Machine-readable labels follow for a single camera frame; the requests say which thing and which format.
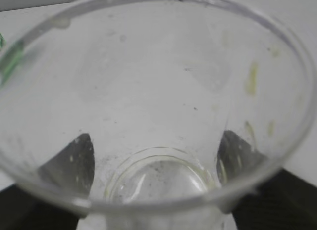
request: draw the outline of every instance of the white surface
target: white surface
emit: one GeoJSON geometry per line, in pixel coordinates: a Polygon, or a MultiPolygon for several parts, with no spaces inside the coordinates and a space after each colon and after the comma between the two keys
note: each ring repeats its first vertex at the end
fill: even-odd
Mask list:
{"type": "MultiPolygon", "coordinates": [[[[246,3],[261,8],[267,14],[276,15],[281,21],[302,39],[307,49],[317,63],[317,41],[314,35],[317,33],[317,0],[243,0],[246,3]]],[[[32,23],[45,19],[52,11],[64,7],[65,4],[22,9],[16,11],[0,12],[0,32],[9,41],[14,35],[21,33],[32,23]]],[[[298,152],[286,164],[286,169],[297,176],[317,186],[317,166],[315,160],[317,152],[314,147],[317,141],[317,124],[315,124],[301,145],[298,152]]],[[[12,181],[3,173],[0,173],[0,189],[8,186],[12,181]]]]}

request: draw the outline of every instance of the dirt speck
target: dirt speck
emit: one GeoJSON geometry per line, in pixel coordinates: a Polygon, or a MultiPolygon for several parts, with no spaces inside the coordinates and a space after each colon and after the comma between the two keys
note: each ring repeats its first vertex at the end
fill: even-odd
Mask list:
{"type": "Polygon", "coordinates": [[[125,42],[127,40],[127,36],[126,35],[121,35],[120,36],[120,41],[121,42],[125,42]]]}

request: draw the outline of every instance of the transparent glass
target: transparent glass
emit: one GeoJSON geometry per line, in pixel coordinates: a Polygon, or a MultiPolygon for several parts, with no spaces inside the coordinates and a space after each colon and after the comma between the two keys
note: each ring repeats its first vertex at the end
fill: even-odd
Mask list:
{"type": "Polygon", "coordinates": [[[315,113],[300,41],[235,0],[82,0],[0,55],[1,167],[96,230],[211,229],[315,113]],[[248,158],[234,171],[219,159],[228,132],[251,147],[235,143],[248,158]],[[44,165],[83,134],[94,161],[44,165]]]}

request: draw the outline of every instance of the black object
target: black object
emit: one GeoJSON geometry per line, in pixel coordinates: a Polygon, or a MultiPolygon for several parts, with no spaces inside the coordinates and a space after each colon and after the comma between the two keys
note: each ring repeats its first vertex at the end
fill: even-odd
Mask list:
{"type": "MultiPolygon", "coordinates": [[[[95,175],[89,134],[81,134],[38,169],[46,181],[88,195],[95,175]]],[[[0,193],[0,230],[75,230],[77,216],[46,204],[12,185],[0,193]]]]}
{"type": "MultiPolygon", "coordinates": [[[[238,230],[317,230],[317,188],[282,170],[240,200],[233,217],[238,230]]],[[[0,193],[0,230],[76,230],[78,220],[16,186],[0,193]]]]}
{"type": "Polygon", "coordinates": [[[317,188],[282,170],[233,210],[238,230],[317,230],[317,188]]]}

